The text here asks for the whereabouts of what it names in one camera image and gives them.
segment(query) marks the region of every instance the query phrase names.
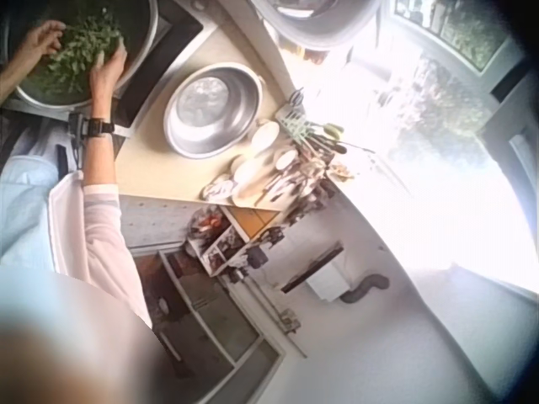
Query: wrist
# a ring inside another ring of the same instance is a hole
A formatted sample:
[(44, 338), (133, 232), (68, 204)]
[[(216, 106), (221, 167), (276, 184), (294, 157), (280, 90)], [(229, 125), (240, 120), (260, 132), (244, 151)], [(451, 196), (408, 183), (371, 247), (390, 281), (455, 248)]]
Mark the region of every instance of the wrist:
[(92, 118), (110, 122), (110, 110), (112, 109), (112, 97), (98, 98), (92, 102)]

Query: wall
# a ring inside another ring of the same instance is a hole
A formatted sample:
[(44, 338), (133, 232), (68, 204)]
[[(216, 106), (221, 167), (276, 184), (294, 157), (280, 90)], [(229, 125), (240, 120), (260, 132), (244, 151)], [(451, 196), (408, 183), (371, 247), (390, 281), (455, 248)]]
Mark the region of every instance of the wall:
[[(322, 302), (305, 284), (279, 292), (337, 240), (345, 251), (334, 262), (352, 287), (379, 273), (390, 288), (353, 305)], [(535, 347), (536, 308), (528, 300), (464, 269), (415, 272), (412, 283), (342, 195), (288, 229), (268, 256), (252, 276), (280, 310), (299, 316), (293, 339), (309, 358), (283, 343), (291, 356), (260, 402), (491, 402), (509, 391)]]
[(536, 297), (458, 267), (416, 272), (414, 283), (488, 387), (506, 397), (536, 350)]
[[(320, 301), (306, 285), (288, 295), (272, 285), (285, 283), (336, 240), (345, 251), (337, 266), (352, 285), (368, 273), (384, 274), (388, 290), (372, 290), (346, 305)], [(293, 339), (302, 359), (270, 322), (263, 329), (289, 353), (259, 403), (454, 403), (490, 402), (491, 395), (462, 351), (419, 298), (408, 276), (383, 243), (337, 196), (327, 210), (310, 215), (269, 250), (264, 270), (252, 275), (280, 308), (291, 308), (302, 327)], [(252, 316), (264, 313), (244, 286), (234, 292)]]

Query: kitchen counter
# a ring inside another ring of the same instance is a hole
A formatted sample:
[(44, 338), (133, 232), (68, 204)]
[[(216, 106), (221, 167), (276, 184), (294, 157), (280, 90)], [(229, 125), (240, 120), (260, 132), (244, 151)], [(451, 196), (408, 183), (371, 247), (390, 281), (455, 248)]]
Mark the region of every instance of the kitchen counter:
[[(136, 132), (122, 146), (116, 159), (121, 194), (203, 202), (200, 200), (202, 188), (225, 173), (234, 157), (247, 151), (248, 142), (244, 140), (216, 157), (192, 160), (175, 153), (165, 140), (163, 115), (173, 91), (193, 72), (223, 61), (242, 63), (263, 78), (264, 96), (259, 119), (272, 118), (285, 102), (274, 78), (251, 44), (228, 17), (223, 17), (219, 28), (173, 75)], [(257, 207), (275, 209), (265, 205), (264, 201)]]

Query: large bowl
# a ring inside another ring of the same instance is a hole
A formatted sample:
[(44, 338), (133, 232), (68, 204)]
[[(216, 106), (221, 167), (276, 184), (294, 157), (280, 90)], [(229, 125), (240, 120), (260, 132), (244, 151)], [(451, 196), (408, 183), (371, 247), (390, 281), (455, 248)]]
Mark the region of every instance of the large bowl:
[(176, 89), (163, 120), (168, 144), (188, 158), (213, 157), (244, 138), (262, 103), (262, 84), (249, 68), (217, 63)]
[[(59, 19), (67, 24), (76, 20), (83, 9), (110, 8), (118, 19), (125, 36), (127, 61), (125, 70), (115, 88), (123, 86), (140, 67), (152, 46), (157, 31), (157, 0), (18, 0), (12, 2), (9, 13), (2, 18), (2, 57), (9, 60), (26, 33), (45, 19)], [(16, 94), (26, 103), (42, 109), (71, 110), (90, 104), (91, 94), (43, 94), (28, 80), (17, 88)]]

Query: wristwatch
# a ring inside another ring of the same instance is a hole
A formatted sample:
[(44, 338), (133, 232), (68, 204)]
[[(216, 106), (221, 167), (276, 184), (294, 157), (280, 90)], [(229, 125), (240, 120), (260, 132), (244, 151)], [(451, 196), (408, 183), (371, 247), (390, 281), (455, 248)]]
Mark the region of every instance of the wristwatch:
[(88, 137), (104, 137), (107, 133), (115, 133), (115, 124), (97, 118), (88, 120)]

